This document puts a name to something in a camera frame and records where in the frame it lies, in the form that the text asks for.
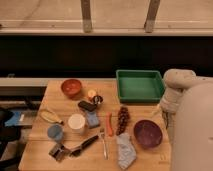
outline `blue object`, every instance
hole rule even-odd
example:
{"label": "blue object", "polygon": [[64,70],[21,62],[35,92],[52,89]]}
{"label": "blue object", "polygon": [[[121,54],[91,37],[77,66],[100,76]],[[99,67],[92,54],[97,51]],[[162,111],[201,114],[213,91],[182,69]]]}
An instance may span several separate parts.
{"label": "blue object", "polygon": [[49,138],[53,139],[56,142],[60,142],[63,138],[62,127],[58,124],[50,126],[47,130],[47,135]]}
{"label": "blue object", "polygon": [[89,112],[87,110],[85,112],[86,112],[86,118],[87,118],[89,128],[91,129],[91,128],[98,127],[100,125],[100,122],[98,120],[96,113],[94,111]]}
{"label": "blue object", "polygon": [[22,111],[12,111],[12,112],[14,113],[14,115],[7,122],[5,122],[5,126],[19,125],[19,119],[21,117],[21,112]]}

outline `black wall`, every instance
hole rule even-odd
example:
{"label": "black wall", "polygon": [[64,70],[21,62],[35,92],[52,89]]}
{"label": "black wall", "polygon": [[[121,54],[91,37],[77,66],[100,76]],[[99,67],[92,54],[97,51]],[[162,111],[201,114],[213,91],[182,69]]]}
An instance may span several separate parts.
{"label": "black wall", "polygon": [[116,69],[213,76],[211,37],[1,36],[0,76],[114,77]]}

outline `orange bowl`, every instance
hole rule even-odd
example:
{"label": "orange bowl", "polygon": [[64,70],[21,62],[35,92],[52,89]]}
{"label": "orange bowl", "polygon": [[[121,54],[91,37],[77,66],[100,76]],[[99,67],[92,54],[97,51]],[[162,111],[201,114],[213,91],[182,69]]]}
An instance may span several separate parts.
{"label": "orange bowl", "polygon": [[65,80],[61,85],[62,92],[69,98],[73,98],[82,89],[82,84],[77,79]]}

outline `green tray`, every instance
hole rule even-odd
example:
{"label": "green tray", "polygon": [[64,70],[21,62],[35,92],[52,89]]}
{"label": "green tray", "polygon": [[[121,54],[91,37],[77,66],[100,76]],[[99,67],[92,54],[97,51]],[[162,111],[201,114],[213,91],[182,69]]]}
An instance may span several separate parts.
{"label": "green tray", "polygon": [[120,102],[159,102],[165,87],[159,71],[117,70]]}

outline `brown bowl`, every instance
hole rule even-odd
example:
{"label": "brown bowl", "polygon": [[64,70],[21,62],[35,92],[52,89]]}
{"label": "brown bowl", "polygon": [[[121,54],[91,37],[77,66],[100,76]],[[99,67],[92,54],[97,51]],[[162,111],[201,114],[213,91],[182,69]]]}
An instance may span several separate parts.
{"label": "brown bowl", "polygon": [[134,135],[144,149],[153,148],[162,142],[163,134],[160,127],[150,120],[141,120],[134,126]]}
{"label": "brown bowl", "polygon": [[73,98],[82,89],[82,84],[77,79],[65,80],[61,85],[62,92],[69,98]]}

